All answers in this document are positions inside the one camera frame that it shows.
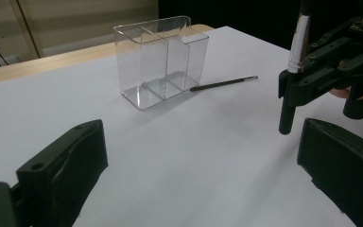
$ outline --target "wall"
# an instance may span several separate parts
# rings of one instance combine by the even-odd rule
[[[158,0],[0,0],[0,51],[28,61],[113,42],[114,26],[158,19]]]
[[[326,31],[357,15],[358,0],[317,0],[310,36],[316,40]],[[297,24],[300,0],[159,0],[160,18],[188,15],[193,24],[231,26],[289,49]]]

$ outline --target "white tabletop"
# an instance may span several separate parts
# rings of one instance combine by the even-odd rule
[[[296,163],[303,121],[313,117],[363,137],[363,120],[325,95],[278,132],[278,76],[288,51],[230,27],[210,40],[202,84],[137,111],[120,95],[115,55],[0,82],[0,182],[66,131],[102,119],[110,166],[75,226],[350,227],[353,223]]]

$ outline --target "pen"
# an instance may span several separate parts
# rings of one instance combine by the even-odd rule
[[[247,77],[247,78],[242,78],[242,79],[232,79],[232,80],[218,82],[218,83],[211,83],[211,84],[207,84],[207,85],[196,86],[196,87],[190,88],[190,91],[191,92],[196,92],[196,91],[205,90],[205,89],[209,89],[209,88],[220,87],[220,86],[224,86],[224,85],[228,85],[228,84],[244,82],[244,81],[250,81],[250,80],[253,80],[253,79],[258,79],[258,77],[253,76],[253,77]]]

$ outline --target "transparent organizer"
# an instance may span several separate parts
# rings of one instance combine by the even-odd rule
[[[209,37],[186,16],[113,28],[122,96],[145,110],[199,85]]]

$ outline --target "robotic arm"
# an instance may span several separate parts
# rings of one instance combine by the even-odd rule
[[[363,118],[363,17],[355,17],[308,43],[312,0],[302,0],[289,65],[279,76],[283,107],[279,125],[289,134],[296,107],[331,89],[351,87],[343,113]],[[314,185],[352,222],[363,227],[363,139],[339,126],[306,119],[302,129],[298,164]]]
[[[288,68],[279,76],[279,97],[284,98],[279,127],[282,134],[290,133],[296,107],[333,88],[351,86],[343,113],[352,119],[363,118],[363,99],[358,100],[363,96],[363,17],[353,18],[308,45],[308,11],[302,8]]]

